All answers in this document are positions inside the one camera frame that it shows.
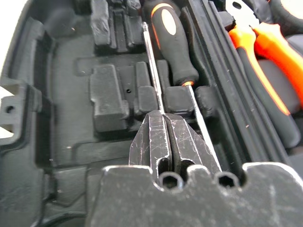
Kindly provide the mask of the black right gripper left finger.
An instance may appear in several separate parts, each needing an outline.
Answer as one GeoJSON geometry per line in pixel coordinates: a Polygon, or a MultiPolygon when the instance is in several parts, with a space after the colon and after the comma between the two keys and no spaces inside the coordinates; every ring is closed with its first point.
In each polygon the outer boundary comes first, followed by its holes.
{"type": "Polygon", "coordinates": [[[147,113],[129,149],[129,165],[149,167],[156,182],[163,182],[163,174],[174,171],[174,117],[171,113],[147,113]]]}

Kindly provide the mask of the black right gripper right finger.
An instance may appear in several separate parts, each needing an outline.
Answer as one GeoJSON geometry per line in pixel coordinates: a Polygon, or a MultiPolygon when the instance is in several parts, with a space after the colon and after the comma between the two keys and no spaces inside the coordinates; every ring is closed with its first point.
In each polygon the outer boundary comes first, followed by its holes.
{"type": "Polygon", "coordinates": [[[187,168],[205,166],[211,174],[220,172],[209,147],[202,137],[179,115],[167,114],[165,121],[172,149],[173,171],[184,180],[188,179],[187,168]]]}

